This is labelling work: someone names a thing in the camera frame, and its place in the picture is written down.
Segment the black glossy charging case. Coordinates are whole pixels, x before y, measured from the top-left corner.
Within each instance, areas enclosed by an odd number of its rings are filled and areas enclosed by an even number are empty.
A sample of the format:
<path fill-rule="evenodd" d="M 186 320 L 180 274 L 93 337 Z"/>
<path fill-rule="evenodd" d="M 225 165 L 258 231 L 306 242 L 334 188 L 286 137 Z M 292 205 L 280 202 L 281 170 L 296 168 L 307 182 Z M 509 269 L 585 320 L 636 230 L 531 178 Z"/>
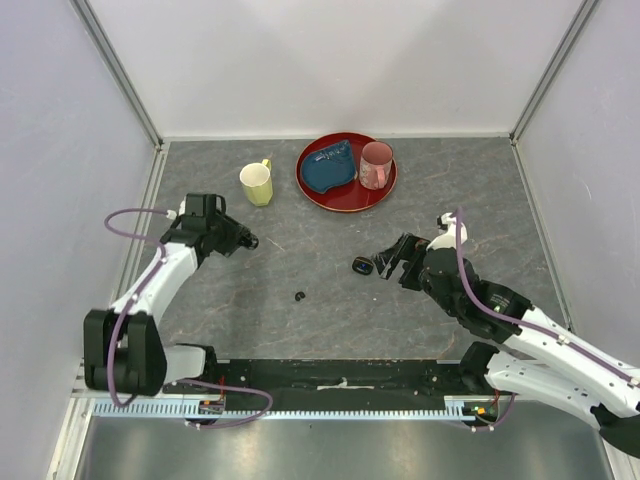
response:
<path fill-rule="evenodd" d="M 368 276 L 373 273 L 375 264 L 371 259 L 367 257 L 357 256 L 354 258 L 351 268 L 354 272 L 360 275 Z"/>

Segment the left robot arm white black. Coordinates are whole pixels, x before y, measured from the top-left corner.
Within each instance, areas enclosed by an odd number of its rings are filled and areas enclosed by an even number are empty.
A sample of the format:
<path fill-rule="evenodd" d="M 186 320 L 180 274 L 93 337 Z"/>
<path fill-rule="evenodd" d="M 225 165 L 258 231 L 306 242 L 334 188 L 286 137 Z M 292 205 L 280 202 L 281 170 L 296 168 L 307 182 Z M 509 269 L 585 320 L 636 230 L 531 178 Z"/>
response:
<path fill-rule="evenodd" d="M 90 310 L 83 322 L 84 379 L 87 388 L 107 392 L 118 407 L 165 387 L 208 393 L 219 382 L 211 346 L 164 346 L 158 331 L 183 284 L 213 253 L 230 257 L 254 250 L 258 238 L 226 212 L 217 194 L 189 193 L 178 210 L 164 210 L 171 224 L 140 277 L 107 309 Z"/>

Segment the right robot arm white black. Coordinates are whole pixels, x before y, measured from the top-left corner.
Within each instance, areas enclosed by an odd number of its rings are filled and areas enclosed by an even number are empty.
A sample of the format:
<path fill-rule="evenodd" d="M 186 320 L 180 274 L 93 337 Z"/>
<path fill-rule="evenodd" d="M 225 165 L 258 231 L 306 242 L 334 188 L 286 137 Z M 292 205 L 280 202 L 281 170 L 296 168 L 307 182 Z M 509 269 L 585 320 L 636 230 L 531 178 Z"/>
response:
<path fill-rule="evenodd" d="M 426 293 L 477 337 L 458 368 L 467 392 L 486 388 L 531 397 L 597 429 L 610 445 L 639 455 L 639 370 L 565 329 L 529 299 L 481 278 L 452 241 L 411 234 L 373 255 L 378 274 L 402 267 L 400 285 Z"/>

